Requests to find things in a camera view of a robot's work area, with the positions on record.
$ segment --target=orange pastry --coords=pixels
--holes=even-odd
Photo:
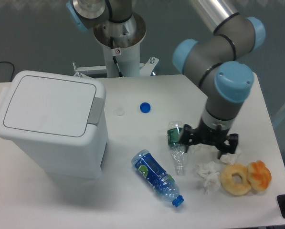
[[[253,189],[263,191],[269,186],[272,175],[263,161],[256,161],[247,166],[247,179]]]

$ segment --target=clear plastic bottle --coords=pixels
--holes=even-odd
[[[179,134],[184,124],[181,121],[172,121],[168,125],[168,145],[170,147],[170,154],[175,167],[177,175],[185,175],[185,165],[187,162],[186,147],[179,144]]]
[[[182,204],[184,199],[179,194],[179,187],[174,179],[157,163],[148,150],[144,149],[137,153],[132,159],[132,165],[164,200],[172,202],[175,207]]]

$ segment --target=plastic bottle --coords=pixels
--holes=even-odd
[[[172,121],[168,125],[168,145],[170,147],[170,154],[175,167],[177,175],[185,175],[185,165],[187,162],[186,147],[179,144],[179,134],[184,124],[181,121]]]
[[[132,159],[132,165],[164,200],[172,202],[175,207],[182,204],[184,199],[179,194],[179,187],[174,179],[157,163],[148,150],[144,149],[137,153]]]

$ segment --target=table surface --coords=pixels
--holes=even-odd
[[[230,133],[239,134],[238,163],[262,160],[269,188],[233,197],[220,189],[206,195],[198,163],[216,159],[207,148],[188,155],[185,176],[175,175],[167,145],[173,120],[197,126],[206,96],[183,75],[99,79],[106,87],[109,144],[98,180],[44,172],[12,141],[0,138],[0,229],[4,228],[244,228],[285,224],[276,196],[285,194],[285,167],[258,80]],[[10,83],[0,83],[0,92]],[[148,114],[142,102],[151,104]],[[125,113],[118,116],[116,111]],[[147,149],[170,173],[185,202],[175,208],[158,197],[131,166]]]

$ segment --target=blue cap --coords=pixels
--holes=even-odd
[[[246,19],[251,21],[251,23],[253,24],[253,27],[255,29],[255,45],[253,47],[253,50],[255,50],[260,45],[262,45],[264,40],[265,40],[265,37],[266,37],[265,27],[262,24],[262,22],[257,18],[248,17]]]
[[[172,201],[172,204],[177,208],[179,205],[182,204],[182,202],[184,202],[184,198],[181,195],[179,195],[176,199]]]
[[[143,113],[148,113],[151,110],[151,105],[149,103],[140,104],[140,110]]]
[[[66,7],[71,15],[71,18],[73,19],[75,25],[77,26],[77,28],[81,31],[81,32],[85,32],[88,31],[88,29],[84,26],[84,24],[82,23],[82,21],[79,19],[79,17],[76,15],[72,5],[70,2],[66,3]]]
[[[184,66],[187,60],[187,57],[193,48],[198,42],[194,39],[187,39],[180,43],[172,56],[172,63],[177,68],[180,73],[184,73]]]
[[[218,68],[214,84],[224,99],[232,103],[242,103],[253,85],[253,72],[245,64],[225,62]]]

